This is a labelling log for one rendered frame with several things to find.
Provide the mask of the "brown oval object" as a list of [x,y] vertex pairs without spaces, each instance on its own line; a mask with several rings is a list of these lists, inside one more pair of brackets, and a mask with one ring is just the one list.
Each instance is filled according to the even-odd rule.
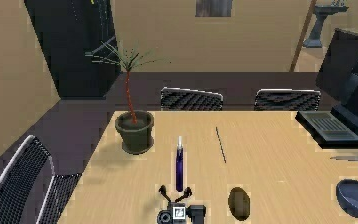
[[228,207],[232,216],[238,221],[245,221],[250,216],[250,197],[241,187],[231,189]]

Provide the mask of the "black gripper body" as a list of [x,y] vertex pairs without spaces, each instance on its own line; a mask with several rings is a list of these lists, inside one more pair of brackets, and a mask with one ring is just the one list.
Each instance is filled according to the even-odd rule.
[[169,202],[166,209],[157,215],[157,224],[185,224],[186,206],[184,203]]

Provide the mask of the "grey pedestal sink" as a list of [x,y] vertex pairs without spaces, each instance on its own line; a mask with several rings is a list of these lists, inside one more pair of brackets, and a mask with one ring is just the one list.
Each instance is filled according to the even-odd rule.
[[305,48],[321,48],[321,33],[326,18],[330,15],[346,12],[348,6],[343,0],[335,0],[330,5],[316,5],[314,15],[316,17],[315,24],[310,32],[309,37],[303,42]]

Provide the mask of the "house plant in dark pot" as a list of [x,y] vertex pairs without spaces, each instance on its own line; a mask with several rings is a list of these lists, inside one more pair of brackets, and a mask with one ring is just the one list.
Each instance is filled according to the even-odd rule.
[[122,149],[132,155],[147,152],[153,145],[152,128],[154,117],[145,110],[135,110],[130,93],[130,76],[133,70],[146,64],[163,61],[163,58],[152,58],[153,49],[141,53],[137,46],[130,50],[119,49],[110,40],[87,52],[86,56],[96,64],[116,65],[125,71],[125,95],[128,111],[115,119],[115,129],[122,139]]

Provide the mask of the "dark blue bowl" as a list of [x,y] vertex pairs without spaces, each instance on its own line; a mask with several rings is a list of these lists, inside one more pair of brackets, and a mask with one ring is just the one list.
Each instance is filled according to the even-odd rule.
[[358,218],[358,180],[339,181],[336,185],[336,198],[340,207],[348,215]]

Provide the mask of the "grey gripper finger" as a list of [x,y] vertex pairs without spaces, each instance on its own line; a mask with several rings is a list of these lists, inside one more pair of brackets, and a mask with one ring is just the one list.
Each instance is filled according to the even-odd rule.
[[168,203],[171,203],[171,198],[167,195],[167,189],[165,185],[161,185],[158,192],[167,200]]
[[191,190],[190,187],[187,187],[187,188],[184,189],[183,195],[180,196],[180,197],[178,197],[178,198],[175,200],[175,202],[178,203],[178,202],[180,202],[180,201],[182,201],[182,200],[184,200],[184,199],[186,199],[186,198],[189,198],[191,195],[192,195],[192,190]]

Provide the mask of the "framed wall picture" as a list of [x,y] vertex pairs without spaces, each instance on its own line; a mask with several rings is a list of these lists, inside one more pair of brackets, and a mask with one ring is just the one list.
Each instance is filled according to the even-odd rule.
[[233,0],[196,0],[196,17],[230,17]]

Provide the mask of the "black laptop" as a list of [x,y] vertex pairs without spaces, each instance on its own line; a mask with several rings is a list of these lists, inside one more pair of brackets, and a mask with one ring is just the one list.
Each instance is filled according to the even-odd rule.
[[346,69],[324,65],[316,85],[338,104],[330,111],[298,111],[295,119],[321,148],[358,148],[358,60]]

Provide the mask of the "thin dark pencil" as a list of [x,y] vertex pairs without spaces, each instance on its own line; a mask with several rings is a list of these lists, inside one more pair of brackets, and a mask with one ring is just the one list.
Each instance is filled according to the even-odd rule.
[[221,139],[218,127],[215,127],[215,132],[216,132],[216,135],[217,135],[217,138],[218,138],[221,156],[223,158],[224,163],[227,164],[227,158],[226,158],[226,155],[225,155],[225,151],[224,151],[224,147],[223,147],[223,143],[222,143],[222,139]]

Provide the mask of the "tall black cupboard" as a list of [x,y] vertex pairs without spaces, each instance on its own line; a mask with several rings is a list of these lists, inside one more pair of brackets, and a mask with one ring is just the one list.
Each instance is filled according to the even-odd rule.
[[103,99],[120,67],[100,63],[116,46],[111,0],[23,0],[57,93],[62,99]]

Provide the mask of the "black mesh chair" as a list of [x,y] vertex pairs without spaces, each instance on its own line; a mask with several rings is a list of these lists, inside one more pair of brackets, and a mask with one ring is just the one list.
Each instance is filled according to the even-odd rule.
[[200,90],[163,87],[160,92],[163,111],[221,111],[223,95]]
[[20,224],[30,192],[46,163],[51,178],[35,224],[58,223],[82,174],[56,174],[51,153],[38,137],[28,135],[0,175],[0,224]]
[[254,101],[255,111],[317,111],[321,99],[318,90],[260,89]]

